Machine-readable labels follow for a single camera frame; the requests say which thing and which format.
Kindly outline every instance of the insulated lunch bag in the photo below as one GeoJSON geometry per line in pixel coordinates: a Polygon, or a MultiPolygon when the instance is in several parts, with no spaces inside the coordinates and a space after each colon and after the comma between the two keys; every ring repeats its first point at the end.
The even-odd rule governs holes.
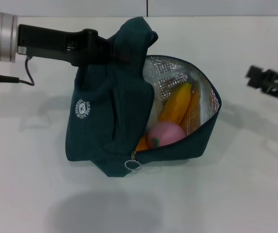
{"type": "Polygon", "coordinates": [[[107,176],[124,177],[152,161],[203,154],[221,99],[193,64],[147,56],[157,39],[142,17],[130,19],[109,39],[127,51],[128,63],[78,69],[66,132],[68,160],[90,160],[107,176]],[[174,122],[186,136],[148,147],[148,132],[159,122],[174,122]]]}

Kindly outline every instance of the white wall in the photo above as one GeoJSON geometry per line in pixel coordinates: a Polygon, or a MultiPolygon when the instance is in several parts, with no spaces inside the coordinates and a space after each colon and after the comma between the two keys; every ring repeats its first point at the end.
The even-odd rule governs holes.
{"type": "MultiPolygon", "coordinates": [[[[149,16],[278,16],[278,0],[148,0],[149,16]]],[[[0,0],[19,16],[146,16],[146,0],[0,0]]]]}
{"type": "Polygon", "coordinates": [[[148,0],[149,16],[278,16],[278,0],[148,0]]]}
{"type": "Polygon", "coordinates": [[[0,0],[0,11],[19,16],[146,16],[146,0],[0,0]]]}

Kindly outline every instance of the silver insulated lining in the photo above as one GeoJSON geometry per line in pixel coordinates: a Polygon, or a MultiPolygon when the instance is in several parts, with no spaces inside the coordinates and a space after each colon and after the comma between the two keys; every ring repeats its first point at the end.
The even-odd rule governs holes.
{"type": "Polygon", "coordinates": [[[171,93],[182,83],[189,82],[192,85],[190,106],[181,125],[186,135],[210,119],[220,106],[208,81],[194,66],[186,62],[161,56],[148,57],[143,77],[155,90],[148,128],[157,123],[158,115],[171,93]]]}

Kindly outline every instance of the zipper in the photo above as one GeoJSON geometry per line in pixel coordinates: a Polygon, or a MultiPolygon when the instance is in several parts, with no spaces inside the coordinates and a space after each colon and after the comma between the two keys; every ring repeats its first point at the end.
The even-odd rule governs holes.
{"type": "Polygon", "coordinates": [[[135,155],[136,155],[136,151],[134,150],[133,152],[131,152],[131,160],[135,161],[135,155]]]}
{"type": "Polygon", "coordinates": [[[191,65],[191,66],[192,66],[193,68],[195,68],[199,73],[201,73],[201,74],[205,77],[205,79],[208,81],[208,83],[210,84],[212,90],[214,91],[214,93],[215,93],[215,95],[216,95],[216,97],[217,97],[217,100],[218,100],[220,106],[219,106],[217,112],[216,112],[209,120],[207,120],[207,121],[206,121],[205,123],[203,123],[198,129],[196,129],[194,132],[192,132],[190,135],[186,136],[185,138],[183,138],[183,139],[181,139],[181,140],[179,140],[179,141],[177,141],[177,142],[174,142],[174,143],[171,143],[171,144],[162,146],[162,147],[156,147],[156,148],[151,148],[151,149],[147,149],[147,150],[135,151],[135,152],[136,152],[135,155],[138,155],[138,154],[141,154],[141,153],[145,153],[145,152],[148,152],[148,151],[154,151],[154,150],[159,150],[159,149],[165,149],[165,148],[172,147],[172,146],[175,146],[175,145],[178,145],[178,144],[182,143],[184,140],[188,139],[190,136],[193,136],[194,133],[196,133],[202,126],[204,126],[205,124],[207,124],[208,122],[210,122],[212,119],[214,119],[214,118],[218,115],[218,113],[220,112],[220,109],[221,109],[221,107],[222,107],[221,98],[220,98],[219,94],[217,93],[217,91],[216,91],[215,87],[213,86],[213,84],[210,82],[210,80],[207,78],[207,76],[206,76],[198,67],[196,67],[196,66],[193,65],[192,63],[187,62],[187,61],[184,61],[184,60],[179,59],[179,58],[175,58],[175,57],[171,57],[171,56],[164,56],[164,55],[148,55],[147,57],[167,57],[167,58],[172,58],[172,59],[175,59],[175,60],[178,60],[178,61],[182,61],[182,62],[185,62],[186,64],[191,65]]]}

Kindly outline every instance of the dark green bag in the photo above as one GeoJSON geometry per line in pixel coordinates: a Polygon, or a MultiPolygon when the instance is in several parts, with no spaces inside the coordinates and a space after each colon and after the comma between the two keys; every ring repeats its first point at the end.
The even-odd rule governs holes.
{"type": "Polygon", "coordinates": [[[131,172],[125,162],[130,160],[128,166],[135,165],[131,159],[146,164],[196,158],[203,154],[221,99],[201,71],[182,60],[176,61],[191,66],[197,75],[204,77],[215,93],[218,108],[209,120],[183,140],[133,153],[145,133],[154,101],[154,88],[144,80],[143,67],[147,49],[157,39],[157,34],[142,17],[133,18],[109,39],[116,50],[129,53],[129,63],[89,65],[78,69],[65,142],[68,160],[91,160],[107,176],[123,177],[131,172]]]}

